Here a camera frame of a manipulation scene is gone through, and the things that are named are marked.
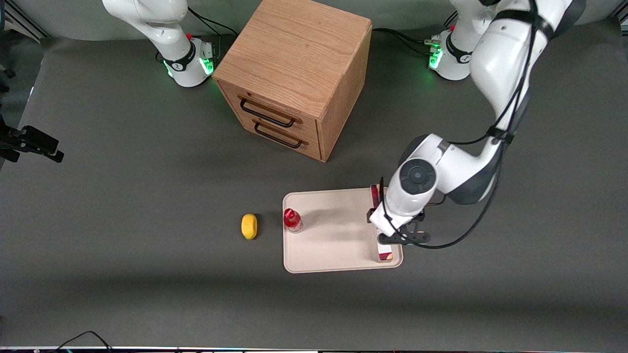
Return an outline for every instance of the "beige tray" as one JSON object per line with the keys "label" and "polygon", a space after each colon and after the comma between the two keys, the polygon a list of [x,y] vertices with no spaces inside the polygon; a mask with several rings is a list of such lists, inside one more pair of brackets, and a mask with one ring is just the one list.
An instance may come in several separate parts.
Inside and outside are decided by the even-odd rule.
{"label": "beige tray", "polygon": [[366,222],[371,207],[370,188],[287,194],[283,209],[301,214],[303,230],[293,234],[283,227],[283,266],[290,273],[399,266],[400,245],[392,246],[390,262],[377,260],[374,226]]}

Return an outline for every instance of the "red bottle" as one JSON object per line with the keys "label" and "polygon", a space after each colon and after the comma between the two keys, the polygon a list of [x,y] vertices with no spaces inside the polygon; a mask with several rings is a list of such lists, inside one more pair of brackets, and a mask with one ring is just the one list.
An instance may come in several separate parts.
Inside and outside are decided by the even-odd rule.
{"label": "red bottle", "polygon": [[303,229],[301,215],[293,209],[286,209],[286,211],[283,212],[283,224],[285,224],[286,228],[292,233],[299,233]]}

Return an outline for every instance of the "wood grain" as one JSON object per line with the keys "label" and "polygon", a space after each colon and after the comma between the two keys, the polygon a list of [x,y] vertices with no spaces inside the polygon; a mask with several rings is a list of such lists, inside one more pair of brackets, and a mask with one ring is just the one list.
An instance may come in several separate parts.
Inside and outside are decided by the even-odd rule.
{"label": "wood grain", "polygon": [[327,161],[333,147],[340,137],[355,102],[362,92],[366,79],[366,64],[369,59],[371,31],[366,33],[364,41],[355,53],[349,68],[336,87],[332,100],[327,106],[325,119],[317,121],[320,131],[319,143],[321,159]]}
{"label": "wood grain", "polygon": [[214,73],[315,119],[371,21],[311,0],[264,0]]}
{"label": "wood grain", "polygon": [[[327,161],[364,86],[371,21],[311,0],[263,0],[214,80],[245,129],[256,122]],[[283,128],[246,107],[281,122]]]}

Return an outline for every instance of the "drawer handle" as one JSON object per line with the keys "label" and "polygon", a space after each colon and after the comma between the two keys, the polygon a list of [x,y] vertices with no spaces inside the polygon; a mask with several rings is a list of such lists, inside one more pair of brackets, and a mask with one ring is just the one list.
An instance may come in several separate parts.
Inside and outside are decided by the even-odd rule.
{"label": "drawer handle", "polygon": [[247,112],[249,114],[253,114],[256,117],[259,117],[261,119],[270,121],[273,124],[277,124],[277,125],[281,126],[282,128],[289,128],[290,126],[292,126],[292,124],[295,123],[295,119],[294,118],[290,119],[290,122],[286,124],[285,122],[281,122],[281,121],[279,121],[277,119],[273,119],[272,117],[265,116],[264,114],[258,113],[256,111],[253,111],[253,110],[245,107],[244,103],[246,103],[246,99],[242,98],[242,100],[240,101],[240,108],[242,108],[243,111],[245,111],[245,112]]}
{"label": "drawer handle", "polygon": [[281,143],[284,146],[296,149],[296,148],[299,148],[299,146],[301,146],[301,143],[303,143],[303,141],[301,141],[301,140],[299,140],[299,142],[296,143],[296,144],[287,143],[286,141],[283,141],[282,139],[276,138],[276,137],[274,137],[271,134],[267,134],[267,133],[265,133],[264,131],[261,131],[258,128],[259,128],[259,123],[256,122],[255,123],[255,132],[256,133],[258,133],[258,134],[260,134],[260,135],[262,135],[264,137],[267,137],[267,138],[269,138],[269,139],[271,139],[273,141],[277,141],[277,142]]}

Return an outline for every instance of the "yellow object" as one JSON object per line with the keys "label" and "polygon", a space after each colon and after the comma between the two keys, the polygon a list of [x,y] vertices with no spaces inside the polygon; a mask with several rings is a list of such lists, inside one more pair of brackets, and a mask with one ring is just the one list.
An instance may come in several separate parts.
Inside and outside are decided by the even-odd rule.
{"label": "yellow object", "polygon": [[257,235],[257,217],[254,214],[242,217],[242,235],[248,240],[254,239]]}

